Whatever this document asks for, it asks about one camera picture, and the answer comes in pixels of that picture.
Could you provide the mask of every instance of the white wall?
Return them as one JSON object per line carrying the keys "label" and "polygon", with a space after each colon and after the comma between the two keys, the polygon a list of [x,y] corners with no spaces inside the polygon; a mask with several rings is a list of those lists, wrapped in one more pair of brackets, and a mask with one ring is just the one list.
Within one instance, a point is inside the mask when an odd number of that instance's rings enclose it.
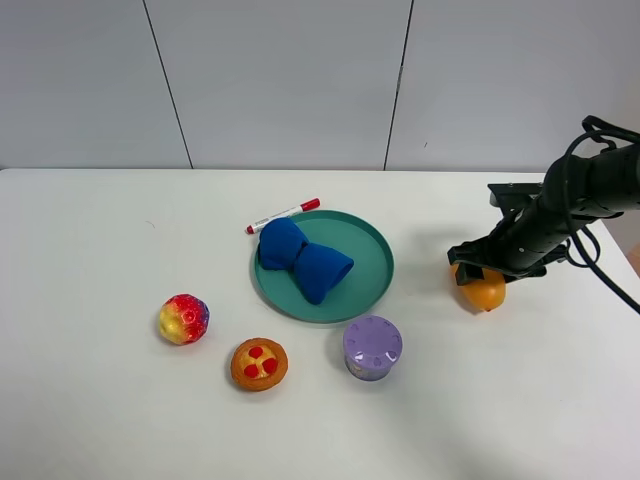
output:
{"label": "white wall", "polygon": [[195,167],[382,169],[410,0],[148,0]]}
{"label": "white wall", "polygon": [[189,167],[140,0],[0,3],[3,167]]}
{"label": "white wall", "polygon": [[544,171],[587,114],[640,127],[639,25],[638,0],[415,0],[388,168]]}

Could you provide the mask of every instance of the white table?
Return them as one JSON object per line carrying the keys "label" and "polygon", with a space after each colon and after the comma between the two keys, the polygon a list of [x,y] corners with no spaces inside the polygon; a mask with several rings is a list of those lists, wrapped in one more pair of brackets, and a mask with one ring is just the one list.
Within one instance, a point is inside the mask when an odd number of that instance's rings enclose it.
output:
{"label": "white table", "polygon": [[[551,266],[474,316],[446,251],[500,218],[502,173],[21,171],[0,173],[0,478],[637,479],[640,318],[590,272]],[[396,260],[376,314],[404,338],[366,383],[343,326],[286,318],[256,294],[243,229],[320,197],[371,222]],[[600,223],[600,265],[640,281]],[[211,310],[206,336],[154,333],[170,296]],[[268,392],[227,375],[256,336],[286,348]]]}

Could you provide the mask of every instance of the blue towel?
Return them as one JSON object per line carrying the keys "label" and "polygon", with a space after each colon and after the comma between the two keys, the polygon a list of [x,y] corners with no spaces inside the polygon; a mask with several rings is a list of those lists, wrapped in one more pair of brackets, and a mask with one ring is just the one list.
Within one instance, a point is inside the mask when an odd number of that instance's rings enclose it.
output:
{"label": "blue towel", "polygon": [[305,298],[324,301],[353,268],[353,260],[333,248],[311,243],[290,218],[269,222],[260,233],[260,264],[266,270],[289,270]]}

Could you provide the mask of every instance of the teal plate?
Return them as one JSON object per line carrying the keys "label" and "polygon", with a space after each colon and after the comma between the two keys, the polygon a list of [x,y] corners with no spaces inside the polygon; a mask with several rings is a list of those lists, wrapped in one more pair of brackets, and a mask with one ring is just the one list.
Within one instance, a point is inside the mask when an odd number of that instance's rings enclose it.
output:
{"label": "teal plate", "polygon": [[393,254],[382,234],[358,217],[332,210],[306,212],[292,220],[311,242],[353,258],[353,268],[324,302],[312,305],[292,273],[265,270],[255,255],[255,278],[262,294],[282,312],[307,322],[336,323],[367,312],[393,278]]}

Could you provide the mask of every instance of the purple lid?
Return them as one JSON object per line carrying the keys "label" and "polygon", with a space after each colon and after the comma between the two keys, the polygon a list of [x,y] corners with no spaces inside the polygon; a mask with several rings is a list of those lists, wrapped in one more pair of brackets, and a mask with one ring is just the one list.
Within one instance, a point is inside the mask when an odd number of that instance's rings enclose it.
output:
{"label": "purple lid", "polygon": [[375,315],[356,318],[342,337],[344,354],[367,370],[389,370],[402,353],[402,337],[389,320]]}

